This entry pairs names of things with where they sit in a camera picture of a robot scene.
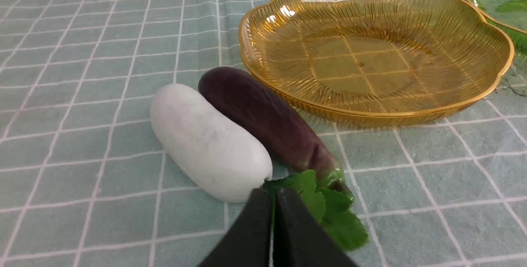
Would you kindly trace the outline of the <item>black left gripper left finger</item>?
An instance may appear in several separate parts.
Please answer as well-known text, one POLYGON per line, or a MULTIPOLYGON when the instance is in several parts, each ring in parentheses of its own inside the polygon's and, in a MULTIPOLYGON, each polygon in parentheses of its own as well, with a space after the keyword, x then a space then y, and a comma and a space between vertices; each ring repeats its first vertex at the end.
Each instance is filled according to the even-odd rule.
POLYGON ((273 203, 263 188, 252 190, 235 222, 200 267, 267 267, 273 203))

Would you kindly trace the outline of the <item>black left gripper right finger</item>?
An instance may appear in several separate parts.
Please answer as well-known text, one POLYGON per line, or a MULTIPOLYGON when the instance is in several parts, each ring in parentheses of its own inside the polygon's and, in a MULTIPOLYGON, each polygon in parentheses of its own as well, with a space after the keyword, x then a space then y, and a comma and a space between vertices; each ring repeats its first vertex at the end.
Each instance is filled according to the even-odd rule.
POLYGON ((273 265, 275 267, 356 267, 309 213, 298 193, 275 194, 273 265))

